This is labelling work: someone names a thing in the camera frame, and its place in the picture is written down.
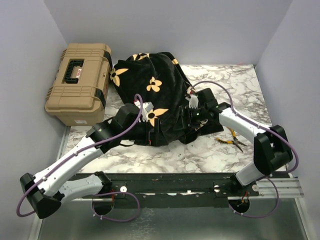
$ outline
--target black towel with flower pattern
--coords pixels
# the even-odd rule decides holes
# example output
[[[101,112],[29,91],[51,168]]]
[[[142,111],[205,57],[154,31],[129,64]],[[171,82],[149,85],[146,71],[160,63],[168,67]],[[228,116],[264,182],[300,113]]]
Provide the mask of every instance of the black towel with flower pattern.
[[[149,124],[154,126],[158,118],[168,143],[185,134],[183,130],[174,131],[173,127],[178,120],[179,106],[188,104],[185,94],[191,83],[171,53],[140,53],[119,60],[110,79],[123,103],[133,103],[135,94],[140,94],[144,102],[152,102]]]

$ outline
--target white wall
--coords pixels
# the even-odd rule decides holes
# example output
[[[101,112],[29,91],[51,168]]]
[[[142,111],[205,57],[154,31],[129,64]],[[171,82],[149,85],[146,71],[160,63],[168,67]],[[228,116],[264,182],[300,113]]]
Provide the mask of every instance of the white wall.
[[[320,239],[320,1],[294,0],[256,73],[273,123],[296,147],[299,176]]]
[[[182,64],[257,64],[292,0],[44,0],[67,43],[112,59],[172,52]]]
[[[67,45],[42,0],[0,3],[0,239],[24,240],[33,216],[16,216],[19,178],[56,157],[64,127],[44,105]]]

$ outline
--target black strap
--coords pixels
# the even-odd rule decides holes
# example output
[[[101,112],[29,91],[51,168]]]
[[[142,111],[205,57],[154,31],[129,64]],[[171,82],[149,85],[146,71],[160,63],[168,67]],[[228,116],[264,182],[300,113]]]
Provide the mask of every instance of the black strap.
[[[106,100],[105,100],[105,95],[101,91],[101,89],[97,88],[94,96],[97,97],[98,99],[100,99],[102,106],[103,106],[103,109],[105,109],[106,108]]]
[[[113,68],[113,65],[112,65],[112,60],[111,60],[111,55],[108,51],[105,51],[104,52],[104,55],[103,55],[109,62],[109,65],[110,65],[110,68],[112,69]]]

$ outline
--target white marble table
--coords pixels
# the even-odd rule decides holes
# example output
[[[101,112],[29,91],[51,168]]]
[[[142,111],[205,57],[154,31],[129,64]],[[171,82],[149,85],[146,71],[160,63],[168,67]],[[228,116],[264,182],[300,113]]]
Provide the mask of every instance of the white marble table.
[[[232,95],[235,108],[261,123],[271,124],[258,79],[252,65],[184,65],[181,66],[192,84],[212,80],[225,86]],[[229,102],[218,86],[210,83],[197,89],[211,88],[219,103]],[[113,87],[109,88],[105,119],[114,116],[123,105]],[[91,127],[73,126],[70,129],[65,153],[71,150]],[[168,146],[118,146],[83,167],[81,173],[227,173],[237,172],[253,159],[253,145],[247,144],[242,153],[236,146],[221,144],[216,138],[232,139],[228,129],[212,135],[200,136],[184,145],[179,141]]]

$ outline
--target pliers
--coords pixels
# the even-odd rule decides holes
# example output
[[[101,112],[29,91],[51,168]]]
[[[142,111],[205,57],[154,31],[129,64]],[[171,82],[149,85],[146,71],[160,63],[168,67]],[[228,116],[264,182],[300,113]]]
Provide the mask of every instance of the pliers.
[[[217,140],[218,142],[220,142],[220,143],[223,143],[223,144],[234,144],[234,145],[236,145],[236,147],[237,147],[238,149],[240,149],[241,152],[244,152],[239,145],[243,145],[243,146],[246,146],[246,147],[247,147],[247,145],[245,145],[243,142],[241,142],[241,141],[239,141],[239,140],[237,139],[237,137],[236,137],[236,132],[235,132],[232,128],[228,127],[228,129],[230,130],[230,132],[231,132],[231,134],[232,134],[233,141],[230,141],[230,140],[229,140],[229,141],[221,140],[221,139],[218,138],[218,137],[216,138],[216,140]]]

